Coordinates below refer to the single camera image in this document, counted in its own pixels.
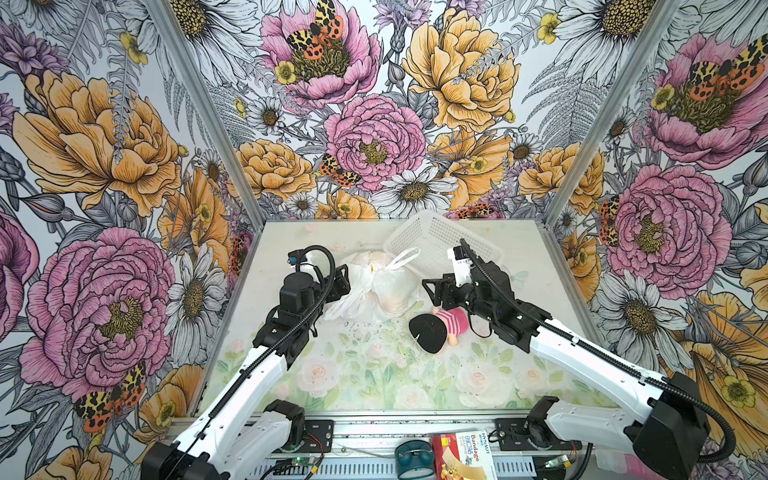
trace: laundry basket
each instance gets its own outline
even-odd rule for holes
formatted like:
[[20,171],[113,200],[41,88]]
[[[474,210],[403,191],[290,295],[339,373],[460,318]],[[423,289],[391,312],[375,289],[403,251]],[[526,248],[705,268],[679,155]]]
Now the laundry basket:
[[443,273],[451,273],[453,264],[447,250],[457,247],[461,238],[467,240],[475,253],[486,262],[501,263],[504,254],[499,247],[461,227],[459,223],[431,210],[422,210],[386,239],[384,251],[396,256],[406,248],[420,248],[421,254],[406,267],[421,278],[442,278]]

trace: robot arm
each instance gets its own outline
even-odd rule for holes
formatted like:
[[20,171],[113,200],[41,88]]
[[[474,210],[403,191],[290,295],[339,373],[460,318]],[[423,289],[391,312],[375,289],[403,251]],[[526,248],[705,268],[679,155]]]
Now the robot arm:
[[[586,407],[544,397],[528,416],[531,438],[579,440],[634,453],[664,476],[689,478],[696,462],[727,458],[736,444],[733,430],[701,402],[698,386],[676,373],[671,379],[641,368],[573,332],[543,309],[515,299],[509,276],[477,257],[462,239],[448,250],[454,273],[423,280],[435,306],[463,307],[490,323],[499,338],[556,363],[609,396],[619,408]],[[720,451],[700,456],[709,435],[707,415],[723,431]]]

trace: white plastic bag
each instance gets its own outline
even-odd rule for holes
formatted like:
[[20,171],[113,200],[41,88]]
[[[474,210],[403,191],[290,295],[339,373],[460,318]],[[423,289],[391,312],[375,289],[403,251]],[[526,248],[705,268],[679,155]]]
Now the white plastic bag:
[[405,313],[419,289],[419,279],[405,264],[419,253],[411,248],[391,259],[384,252],[366,251],[342,260],[349,269],[349,294],[329,306],[323,318],[375,323]]
[[401,316],[418,299],[419,279],[405,265],[420,253],[418,247],[403,250],[387,266],[373,272],[371,290],[376,294],[385,318]]

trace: plastic bag handle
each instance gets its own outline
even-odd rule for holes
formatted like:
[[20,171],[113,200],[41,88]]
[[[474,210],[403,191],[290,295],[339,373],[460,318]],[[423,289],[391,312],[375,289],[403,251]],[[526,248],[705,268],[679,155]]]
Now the plastic bag handle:
[[[405,255],[408,255],[409,253],[411,253],[413,251],[415,251],[415,253],[413,255],[411,255],[408,258],[403,258]],[[421,254],[421,252],[422,252],[422,249],[420,249],[418,247],[406,248],[405,250],[400,252],[400,254],[397,257],[393,258],[392,261],[389,262],[389,265],[387,265],[385,268],[387,268],[389,270],[398,269],[401,266],[405,265],[406,263],[408,263],[411,260],[413,260],[416,257],[418,257]]]

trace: floral tablecloth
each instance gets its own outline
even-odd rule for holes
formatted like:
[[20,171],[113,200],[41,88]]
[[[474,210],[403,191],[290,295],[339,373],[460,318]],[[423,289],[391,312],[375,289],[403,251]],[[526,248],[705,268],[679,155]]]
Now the floral tablecloth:
[[[274,279],[287,273],[286,252],[320,243],[343,258],[358,250],[360,242],[381,242],[401,223],[267,223],[246,289],[218,356],[209,364],[200,407],[206,408],[240,368],[271,307],[265,300],[277,298],[282,282]],[[545,306],[567,326],[581,331],[535,223],[468,221],[462,226],[504,249],[504,265],[515,272],[511,281],[520,298]],[[556,365],[496,335],[482,339],[468,331],[458,338],[457,346],[446,345],[434,355],[424,352],[408,330],[409,319],[432,307],[426,295],[420,295],[403,317],[382,323],[318,320],[319,336],[310,339],[259,408],[279,398],[315,412],[527,409],[545,394],[584,405],[611,405],[607,397]],[[479,335],[487,334],[485,321],[473,323]]]
[[[480,338],[467,332],[457,346],[446,343],[438,353],[427,353],[413,340],[406,319],[423,311],[419,301],[403,318],[377,325],[321,320],[318,337],[258,409],[274,399],[308,411],[528,409],[542,395],[612,405],[555,364],[496,335]],[[250,342],[242,339],[224,346],[215,366],[217,383],[237,373],[248,347]]]

